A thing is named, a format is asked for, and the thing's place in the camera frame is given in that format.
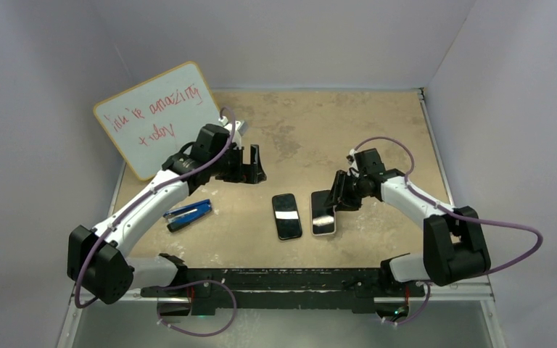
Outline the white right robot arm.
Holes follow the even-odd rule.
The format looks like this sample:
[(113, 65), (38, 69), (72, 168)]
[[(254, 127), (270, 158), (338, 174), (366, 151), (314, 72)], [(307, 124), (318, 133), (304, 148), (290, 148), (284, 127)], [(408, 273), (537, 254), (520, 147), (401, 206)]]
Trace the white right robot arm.
[(457, 208), (418, 191), (405, 173), (387, 169), (375, 149), (351, 151), (348, 170), (337, 171), (325, 205), (335, 211), (357, 211), (373, 197), (399, 210), (423, 234), (419, 254), (404, 254), (380, 264), (378, 285), (388, 295), (407, 282), (428, 281), (438, 286), (490, 270), (491, 260), (476, 211)]

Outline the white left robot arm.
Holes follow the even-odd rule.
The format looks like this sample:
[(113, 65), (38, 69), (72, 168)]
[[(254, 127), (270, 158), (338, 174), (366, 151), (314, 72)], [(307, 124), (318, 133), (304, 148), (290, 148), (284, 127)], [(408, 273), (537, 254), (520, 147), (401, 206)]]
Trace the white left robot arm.
[(131, 289), (160, 287), (168, 296), (185, 292), (187, 277), (179, 272), (183, 261), (169, 254), (132, 258), (141, 237), (173, 206), (214, 178), (228, 183), (257, 184), (265, 181), (260, 150), (250, 147), (244, 162), (241, 121), (204, 125), (195, 141), (169, 156), (150, 183), (120, 210), (93, 228), (82, 225), (69, 235), (67, 275), (75, 282), (73, 299), (84, 308), (82, 291), (93, 300), (110, 305)]

